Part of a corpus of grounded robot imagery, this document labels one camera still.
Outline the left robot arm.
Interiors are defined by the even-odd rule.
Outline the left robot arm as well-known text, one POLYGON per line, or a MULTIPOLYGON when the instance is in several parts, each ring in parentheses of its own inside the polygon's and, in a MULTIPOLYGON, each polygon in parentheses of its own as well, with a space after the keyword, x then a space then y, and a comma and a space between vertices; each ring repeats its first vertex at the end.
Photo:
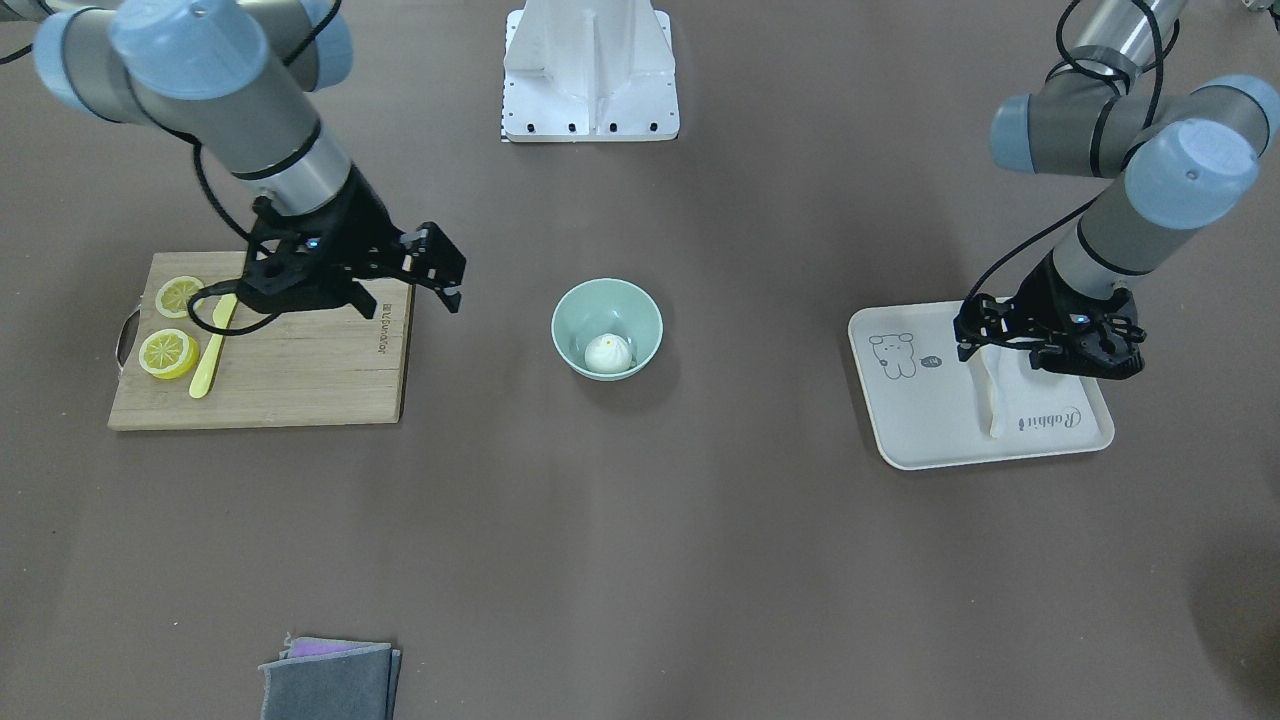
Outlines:
POLYGON ((1102 1, 1037 94, 1014 96, 989 131, 995 163, 1029 174, 1105 178, 1011 299, 970 290, 954 319, 957 356, 1027 352, 1030 368, 1120 380, 1144 366, 1132 291, 1199 229, 1235 208, 1277 137, 1277 91, 1224 76, 1162 100, 1180 1, 1102 1))

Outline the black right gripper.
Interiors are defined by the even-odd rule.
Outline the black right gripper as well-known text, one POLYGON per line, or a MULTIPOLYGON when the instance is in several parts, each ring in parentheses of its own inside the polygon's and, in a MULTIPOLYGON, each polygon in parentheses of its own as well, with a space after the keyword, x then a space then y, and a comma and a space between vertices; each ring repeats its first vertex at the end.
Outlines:
POLYGON ((244 256, 237 299, 262 315, 343 306, 374 319, 378 301, 361 281, 394 278, 430 290, 458 313, 466 258, 434 222, 402 233, 358 168, 315 211, 287 217, 261 195, 251 237, 273 241, 264 258, 244 256))

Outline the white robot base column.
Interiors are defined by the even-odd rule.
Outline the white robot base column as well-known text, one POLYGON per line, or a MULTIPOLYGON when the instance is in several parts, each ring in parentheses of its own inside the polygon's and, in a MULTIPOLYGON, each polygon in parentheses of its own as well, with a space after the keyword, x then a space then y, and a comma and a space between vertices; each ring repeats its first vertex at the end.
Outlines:
POLYGON ((527 1, 506 17, 500 137, 512 143, 678 137, 669 15, 649 1, 527 1))

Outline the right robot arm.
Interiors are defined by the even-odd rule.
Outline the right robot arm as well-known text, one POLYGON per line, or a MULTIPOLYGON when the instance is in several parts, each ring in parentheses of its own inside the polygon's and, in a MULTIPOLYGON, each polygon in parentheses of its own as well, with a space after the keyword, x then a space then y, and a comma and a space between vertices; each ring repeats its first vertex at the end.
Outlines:
POLYGON ((232 293, 264 322, 351 306, 367 319, 366 282, 392 278, 460 307, 463 254, 434 223, 394 225, 310 94, 352 67, 337 1, 5 1, 5 22, 37 31, 29 55, 65 105, 151 126, 212 154, 253 195, 239 277, 196 293, 232 293))

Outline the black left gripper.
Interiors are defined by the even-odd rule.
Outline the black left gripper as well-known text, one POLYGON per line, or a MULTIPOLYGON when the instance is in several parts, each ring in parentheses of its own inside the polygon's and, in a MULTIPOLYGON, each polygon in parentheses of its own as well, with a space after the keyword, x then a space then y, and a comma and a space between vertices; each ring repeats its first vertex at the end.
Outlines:
POLYGON ((970 359, 984 346, 1025 350, 1030 369, 1124 380, 1146 368, 1146 331, 1130 290, 1107 299, 1079 293, 1046 256, 1006 301, 977 293, 954 318, 957 356, 970 359))

